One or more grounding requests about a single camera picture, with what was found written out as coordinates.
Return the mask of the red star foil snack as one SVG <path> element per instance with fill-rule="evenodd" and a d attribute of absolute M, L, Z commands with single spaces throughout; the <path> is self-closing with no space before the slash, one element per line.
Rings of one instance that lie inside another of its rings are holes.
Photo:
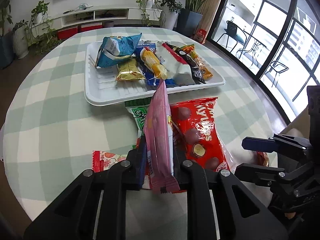
<path fill-rule="evenodd" d="M 268 154 L 265 152 L 257 152 L 257 165 L 268 167 L 269 158 Z"/>

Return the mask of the pink snack wrapper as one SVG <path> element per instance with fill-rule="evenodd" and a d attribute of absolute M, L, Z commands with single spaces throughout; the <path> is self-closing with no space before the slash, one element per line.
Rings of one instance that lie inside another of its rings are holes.
<path fill-rule="evenodd" d="M 172 118 L 164 80 L 152 96 L 144 122 L 150 187 L 157 193 L 180 191 L 174 176 Z"/>

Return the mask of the red chocolate ball bag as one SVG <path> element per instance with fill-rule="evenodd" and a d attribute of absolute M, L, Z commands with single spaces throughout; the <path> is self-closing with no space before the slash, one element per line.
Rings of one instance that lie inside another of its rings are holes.
<path fill-rule="evenodd" d="M 201 98 L 170 105 L 172 122 L 182 135 L 185 156 L 202 168 L 219 172 L 229 170 L 215 126 L 217 97 Z"/>

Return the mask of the green seaweed snack pack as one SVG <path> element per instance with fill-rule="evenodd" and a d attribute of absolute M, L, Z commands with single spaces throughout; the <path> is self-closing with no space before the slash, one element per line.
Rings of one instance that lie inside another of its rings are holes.
<path fill-rule="evenodd" d="M 144 134 L 146 141 L 172 141 L 167 95 L 127 101 L 125 106 L 135 119 L 140 132 L 139 138 Z"/>

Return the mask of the gold foil snack pack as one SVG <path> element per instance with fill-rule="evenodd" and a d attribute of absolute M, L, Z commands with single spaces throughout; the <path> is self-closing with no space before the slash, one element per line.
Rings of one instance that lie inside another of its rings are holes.
<path fill-rule="evenodd" d="M 116 81 L 138 81 L 144 80 L 145 77 L 138 69 L 138 62 L 131 57 L 127 61 L 117 65 L 118 75 Z"/>

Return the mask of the black cereal snack pack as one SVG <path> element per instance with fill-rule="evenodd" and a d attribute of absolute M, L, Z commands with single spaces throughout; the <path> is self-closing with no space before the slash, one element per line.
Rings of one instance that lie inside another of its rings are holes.
<path fill-rule="evenodd" d="M 197 63 L 191 58 L 189 54 L 184 52 L 181 48 L 177 46 L 173 46 L 171 44 L 165 43 L 168 45 L 169 48 L 171 48 L 177 55 L 179 55 L 188 65 L 191 71 L 191 76 L 193 78 L 193 81 L 196 84 L 206 83 L 204 81 L 204 78 L 202 76 L 202 73 L 197 65 Z"/>

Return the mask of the white red long snack pack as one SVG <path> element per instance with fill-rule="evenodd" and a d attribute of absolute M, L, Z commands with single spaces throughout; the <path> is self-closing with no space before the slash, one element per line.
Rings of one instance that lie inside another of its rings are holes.
<path fill-rule="evenodd" d="M 168 78 L 178 86 L 194 85 L 191 68 L 181 56 L 178 56 L 166 43 L 156 43 L 156 56 L 168 71 Z"/>

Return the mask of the blue yellow chip bag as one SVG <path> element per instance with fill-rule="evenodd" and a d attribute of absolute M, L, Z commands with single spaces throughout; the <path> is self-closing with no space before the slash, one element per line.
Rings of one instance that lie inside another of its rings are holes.
<path fill-rule="evenodd" d="M 140 52 L 140 58 L 147 66 L 147 68 L 153 72 L 156 78 L 166 80 L 168 78 L 168 72 L 166 68 L 160 63 L 154 52 L 148 47 L 143 47 Z"/>

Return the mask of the light blue chip bag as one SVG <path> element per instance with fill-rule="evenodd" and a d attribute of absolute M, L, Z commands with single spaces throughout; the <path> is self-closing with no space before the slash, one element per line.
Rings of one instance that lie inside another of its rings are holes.
<path fill-rule="evenodd" d="M 135 52 L 142 33 L 104 37 L 98 49 L 95 68 L 108 68 L 127 61 Z"/>

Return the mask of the orange apple snack stick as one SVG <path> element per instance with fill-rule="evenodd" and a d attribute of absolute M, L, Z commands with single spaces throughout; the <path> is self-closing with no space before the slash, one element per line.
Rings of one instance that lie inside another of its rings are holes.
<path fill-rule="evenodd" d="M 213 74 L 208 70 L 208 68 L 204 65 L 204 62 L 200 59 L 199 55 L 195 51 L 195 45 L 185 45 L 180 47 L 186 54 L 191 56 L 191 58 L 195 61 L 197 64 L 202 77 L 204 80 L 209 80 L 211 77 L 213 77 Z"/>

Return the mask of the red white strawberry candy pack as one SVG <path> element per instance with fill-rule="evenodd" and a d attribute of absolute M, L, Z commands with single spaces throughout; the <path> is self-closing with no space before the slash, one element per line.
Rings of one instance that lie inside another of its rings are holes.
<path fill-rule="evenodd" d="M 101 172 L 110 169 L 114 164 L 125 160 L 127 154 L 114 154 L 105 151 L 92 152 L 92 170 Z"/>

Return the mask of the dark blue cookie pack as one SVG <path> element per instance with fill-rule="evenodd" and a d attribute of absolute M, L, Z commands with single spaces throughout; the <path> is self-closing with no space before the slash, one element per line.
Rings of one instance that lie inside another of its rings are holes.
<path fill-rule="evenodd" d="M 159 85 L 160 79 L 155 77 L 153 72 L 147 68 L 147 66 L 144 64 L 144 62 L 140 58 L 140 52 L 142 51 L 143 47 L 148 47 L 155 54 L 156 44 L 155 43 L 139 44 L 134 52 L 136 59 L 140 65 L 140 68 L 142 69 L 143 75 L 145 76 L 146 84 L 155 89 Z"/>

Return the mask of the black balcony chair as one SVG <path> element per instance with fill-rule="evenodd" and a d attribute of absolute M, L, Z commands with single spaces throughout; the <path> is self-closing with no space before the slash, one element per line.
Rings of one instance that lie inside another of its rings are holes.
<path fill-rule="evenodd" d="M 217 43 L 223 36 L 227 36 L 227 42 L 225 44 L 225 48 L 228 47 L 228 40 L 229 38 L 232 38 L 236 41 L 236 44 L 245 45 L 247 42 L 247 34 L 244 30 L 242 30 L 237 24 L 235 24 L 233 21 L 226 21 L 227 27 L 224 29 L 224 33 L 219 37 L 217 40 Z"/>

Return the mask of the white plant pot right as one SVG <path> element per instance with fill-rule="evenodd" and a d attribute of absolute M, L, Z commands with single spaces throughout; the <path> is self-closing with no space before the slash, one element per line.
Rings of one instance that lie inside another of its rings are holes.
<path fill-rule="evenodd" d="M 164 8 L 161 12 L 160 27 L 172 30 L 176 24 L 177 18 L 178 13 L 170 12 L 167 8 Z"/>

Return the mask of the white ribbed plant pot left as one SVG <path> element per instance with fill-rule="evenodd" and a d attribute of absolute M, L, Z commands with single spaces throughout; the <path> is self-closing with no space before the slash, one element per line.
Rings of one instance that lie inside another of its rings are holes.
<path fill-rule="evenodd" d="M 20 27 L 12 33 L 12 44 L 18 59 L 26 57 L 29 53 L 25 27 Z"/>

